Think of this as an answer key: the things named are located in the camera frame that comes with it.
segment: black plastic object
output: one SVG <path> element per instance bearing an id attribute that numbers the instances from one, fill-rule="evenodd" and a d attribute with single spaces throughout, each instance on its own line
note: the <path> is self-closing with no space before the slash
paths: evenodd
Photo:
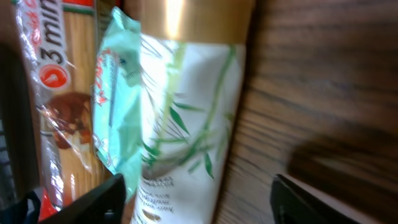
<path id="1" fill-rule="evenodd" d="M 1 224 L 36 224 L 40 213 L 40 199 L 34 191 L 28 193 L 19 203 L 0 211 Z"/>
<path id="2" fill-rule="evenodd" d="M 0 44 L 0 211 L 39 186 L 27 79 L 19 56 Z"/>
<path id="3" fill-rule="evenodd" d="M 357 223 L 321 202 L 283 175 L 274 177 L 271 206 L 276 224 Z"/>
<path id="4" fill-rule="evenodd" d="M 126 187 L 121 174 L 73 202 L 40 224 L 121 223 Z"/>

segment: plastic wrapper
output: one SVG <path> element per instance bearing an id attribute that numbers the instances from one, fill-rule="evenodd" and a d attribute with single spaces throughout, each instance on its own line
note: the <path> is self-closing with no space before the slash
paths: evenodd
<path id="1" fill-rule="evenodd" d="M 95 24 L 96 24 L 96 47 L 100 48 L 106 29 L 112 20 L 113 7 L 121 7 L 121 0 L 96 0 L 95 1 Z"/>
<path id="2" fill-rule="evenodd" d="M 122 173 L 127 199 L 141 173 L 140 23 L 114 8 L 98 52 L 94 85 L 94 140 L 98 157 Z"/>
<path id="3" fill-rule="evenodd" d="M 144 150 L 131 223 L 211 223 L 252 7 L 248 0 L 142 1 Z"/>
<path id="4" fill-rule="evenodd" d="M 57 210 L 104 181 L 92 140 L 93 1 L 23 0 L 16 19 L 40 112 L 42 175 Z"/>

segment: gold lid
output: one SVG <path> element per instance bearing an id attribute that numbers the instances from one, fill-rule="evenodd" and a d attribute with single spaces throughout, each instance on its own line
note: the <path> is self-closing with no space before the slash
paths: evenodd
<path id="1" fill-rule="evenodd" d="M 143 0 L 142 33 L 186 42 L 246 42 L 253 0 Z"/>

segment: wood grain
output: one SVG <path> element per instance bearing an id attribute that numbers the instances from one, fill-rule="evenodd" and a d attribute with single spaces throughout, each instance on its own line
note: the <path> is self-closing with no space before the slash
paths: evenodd
<path id="1" fill-rule="evenodd" d="M 397 223 L 398 1 L 258 0 L 216 223 L 273 223 L 276 173 Z"/>

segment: red label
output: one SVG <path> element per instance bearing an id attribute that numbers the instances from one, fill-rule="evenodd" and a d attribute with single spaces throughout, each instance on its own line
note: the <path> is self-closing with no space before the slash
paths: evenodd
<path id="1" fill-rule="evenodd" d="M 39 75 L 43 85 L 50 89 L 62 88 L 70 80 L 68 73 L 59 65 L 44 65 Z"/>
<path id="2" fill-rule="evenodd" d="M 47 191 L 44 190 L 42 205 L 40 207 L 39 222 L 57 213 L 56 209 L 52 206 Z"/>
<path id="3" fill-rule="evenodd" d="M 81 6 L 94 6 L 94 0 L 63 0 L 64 3 L 78 4 Z"/>

